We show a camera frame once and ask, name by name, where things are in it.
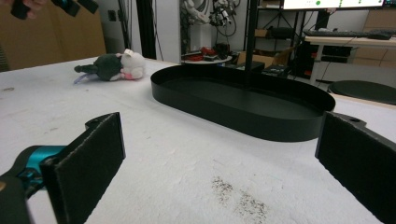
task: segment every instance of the black oval tray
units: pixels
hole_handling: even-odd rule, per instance
[[[151,87],[165,105],[278,142],[317,138],[324,111],[335,107],[329,93],[311,85],[214,65],[164,68],[151,76]]]

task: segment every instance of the wooden cabinet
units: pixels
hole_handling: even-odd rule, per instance
[[[37,19],[21,21],[0,6],[0,46],[10,70],[74,61],[106,53],[99,11],[76,17],[48,3]]]

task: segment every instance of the keyboard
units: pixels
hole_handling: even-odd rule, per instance
[[[353,31],[317,31],[317,30],[306,30],[305,35],[309,36],[327,36],[327,37],[368,37],[368,32],[353,32]]]

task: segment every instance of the black foam pad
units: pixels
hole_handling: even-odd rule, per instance
[[[396,144],[365,122],[326,112],[316,157],[380,221],[396,223]]]

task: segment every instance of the desk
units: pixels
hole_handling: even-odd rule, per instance
[[[323,47],[326,46],[340,46],[340,47],[365,47],[378,49],[396,49],[396,39],[390,40],[375,40],[368,38],[355,37],[322,37],[322,36],[306,36],[306,42],[312,45],[318,45],[318,53],[315,59],[312,75],[309,80],[311,85],[315,84],[318,76],[318,66],[321,62]]]
[[[225,63],[227,63],[228,61],[230,61],[233,57],[232,56],[227,56],[226,59],[221,59],[221,60],[215,60],[213,62],[210,61],[190,61],[190,60],[182,60],[183,63],[193,63],[193,64],[219,64],[221,66],[224,66]]]
[[[73,68],[94,60],[0,73],[0,174],[23,149],[67,145],[119,111],[126,159],[87,223],[379,223],[315,158],[317,139],[265,141],[158,103],[149,77],[170,63],[74,85]],[[394,106],[334,98],[336,112],[396,142]],[[55,223],[47,192],[28,202],[36,223]]]

